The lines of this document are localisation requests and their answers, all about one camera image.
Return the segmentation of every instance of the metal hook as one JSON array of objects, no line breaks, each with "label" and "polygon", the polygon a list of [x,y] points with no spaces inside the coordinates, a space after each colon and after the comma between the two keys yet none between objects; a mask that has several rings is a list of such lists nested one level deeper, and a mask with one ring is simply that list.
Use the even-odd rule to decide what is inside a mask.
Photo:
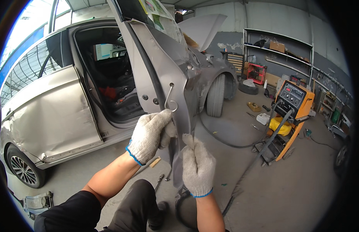
[{"label": "metal hook", "polygon": [[[172,92],[172,89],[174,87],[174,84],[173,83],[170,83],[169,86],[171,87],[171,89],[169,90],[169,93],[168,93],[168,96],[166,97],[165,99],[165,103],[164,103],[164,108],[165,109],[170,109],[169,108],[169,105],[168,105],[168,98],[169,98],[169,95],[171,94]],[[170,102],[174,102],[176,104],[176,108],[174,110],[171,110],[172,112],[176,111],[178,109],[178,103],[176,101],[170,101]]]}]

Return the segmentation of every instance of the glove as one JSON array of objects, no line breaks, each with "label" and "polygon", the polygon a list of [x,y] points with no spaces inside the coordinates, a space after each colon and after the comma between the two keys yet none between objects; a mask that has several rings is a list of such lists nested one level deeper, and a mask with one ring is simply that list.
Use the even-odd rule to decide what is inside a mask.
[{"label": "glove", "polygon": [[162,133],[162,130],[171,122],[171,118],[172,112],[169,109],[160,113],[146,114],[139,118],[132,138],[125,148],[139,165],[145,165],[155,156],[160,141],[162,141],[161,147],[169,145],[170,137],[168,138],[168,136],[175,135],[174,124],[167,129],[168,132],[164,130]]},{"label": "glove", "polygon": [[204,144],[190,134],[182,135],[187,145],[183,154],[183,183],[193,197],[205,197],[213,191],[216,160]]}]

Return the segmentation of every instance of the forearm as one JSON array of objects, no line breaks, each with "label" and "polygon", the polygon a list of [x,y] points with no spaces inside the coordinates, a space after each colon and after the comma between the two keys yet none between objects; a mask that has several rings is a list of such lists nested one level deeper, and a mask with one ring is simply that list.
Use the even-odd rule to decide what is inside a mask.
[{"label": "forearm", "polygon": [[196,198],[197,222],[199,232],[224,232],[223,216],[213,193]]},{"label": "forearm", "polygon": [[139,168],[140,165],[128,152],[125,152],[107,167],[94,174],[82,190],[93,193],[103,207],[108,199],[124,188]]}]

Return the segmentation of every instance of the shoe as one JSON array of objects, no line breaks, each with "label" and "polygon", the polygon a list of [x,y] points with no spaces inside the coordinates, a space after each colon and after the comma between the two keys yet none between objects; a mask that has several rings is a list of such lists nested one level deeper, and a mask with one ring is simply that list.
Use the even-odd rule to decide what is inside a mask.
[{"label": "shoe", "polygon": [[149,223],[149,228],[151,230],[160,230],[161,227],[163,226],[164,224],[164,219],[165,219],[165,215],[169,209],[169,204],[167,202],[159,202],[158,203],[158,208],[159,208],[159,217],[161,218],[160,219],[160,224],[159,225],[150,225]]}]

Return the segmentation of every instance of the red tool cart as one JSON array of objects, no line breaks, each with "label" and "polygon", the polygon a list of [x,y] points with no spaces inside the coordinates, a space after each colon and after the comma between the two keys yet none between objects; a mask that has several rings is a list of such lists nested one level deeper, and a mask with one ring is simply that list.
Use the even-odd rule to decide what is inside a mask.
[{"label": "red tool cart", "polygon": [[254,83],[263,85],[265,82],[266,69],[267,66],[249,62],[247,79],[253,79]]}]

